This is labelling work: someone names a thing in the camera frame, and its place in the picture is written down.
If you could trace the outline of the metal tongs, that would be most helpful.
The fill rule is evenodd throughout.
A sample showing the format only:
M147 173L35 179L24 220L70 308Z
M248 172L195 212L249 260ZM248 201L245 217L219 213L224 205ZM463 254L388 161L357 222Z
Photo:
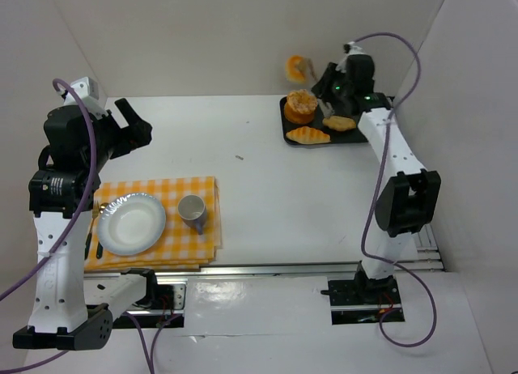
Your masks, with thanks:
M308 79L311 78L314 83L317 83L319 79L316 76L316 71L312 60L310 58L304 57L303 60L299 63L299 71ZM318 106L321 110L324 118L330 118L334 115L334 110L332 107L325 103L322 99L318 99Z

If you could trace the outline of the oval brown bread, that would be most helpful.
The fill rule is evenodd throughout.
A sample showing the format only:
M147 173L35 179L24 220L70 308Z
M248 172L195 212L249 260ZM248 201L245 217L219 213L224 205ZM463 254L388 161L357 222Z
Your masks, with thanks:
M354 130L357 127L356 122L349 117L325 117L322 120L322 123L325 127L337 132L346 132L349 130Z

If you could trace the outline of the glazed donut bread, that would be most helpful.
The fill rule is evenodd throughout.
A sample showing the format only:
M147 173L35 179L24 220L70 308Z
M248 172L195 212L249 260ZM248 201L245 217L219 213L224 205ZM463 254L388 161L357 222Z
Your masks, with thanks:
M291 83L303 84L307 82L310 59L300 55L290 56L284 66L285 76Z

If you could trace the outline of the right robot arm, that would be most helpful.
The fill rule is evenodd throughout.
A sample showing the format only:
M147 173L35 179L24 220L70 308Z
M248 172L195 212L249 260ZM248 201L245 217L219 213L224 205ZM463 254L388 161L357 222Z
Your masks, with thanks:
M369 304L392 290L395 264L411 236L432 220L441 185L439 173L427 170L410 149L387 97L374 91L374 74L372 57L352 50L338 64L329 63L312 88L357 121L380 161L354 277L355 294Z

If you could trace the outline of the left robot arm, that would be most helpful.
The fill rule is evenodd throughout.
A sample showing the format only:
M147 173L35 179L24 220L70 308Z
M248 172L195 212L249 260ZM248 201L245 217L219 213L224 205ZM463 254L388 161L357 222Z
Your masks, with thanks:
M109 159L151 142L152 127L125 99L116 102L128 125L110 112L66 104L50 111L48 139L29 182L38 266L36 295L28 324L16 331L16 349L88 351L104 347L113 322L132 304L155 299L157 280L148 269L131 269L84 295L84 254L99 172Z

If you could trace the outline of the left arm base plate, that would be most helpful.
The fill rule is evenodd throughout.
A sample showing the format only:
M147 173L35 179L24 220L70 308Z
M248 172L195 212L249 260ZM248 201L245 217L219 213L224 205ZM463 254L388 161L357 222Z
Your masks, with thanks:
M155 299L149 304L132 305L127 312L135 317L143 329L158 329L167 321L166 328L179 329L185 324L186 284L159 285Z

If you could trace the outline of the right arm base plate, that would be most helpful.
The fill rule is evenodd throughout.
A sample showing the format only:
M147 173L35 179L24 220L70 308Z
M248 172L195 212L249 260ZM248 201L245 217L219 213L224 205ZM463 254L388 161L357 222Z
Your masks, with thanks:
M395 279L387 287L360 295L353 280L329 280L321 294L329 298L333 325L375 324L384 321L404 322L405 315Z

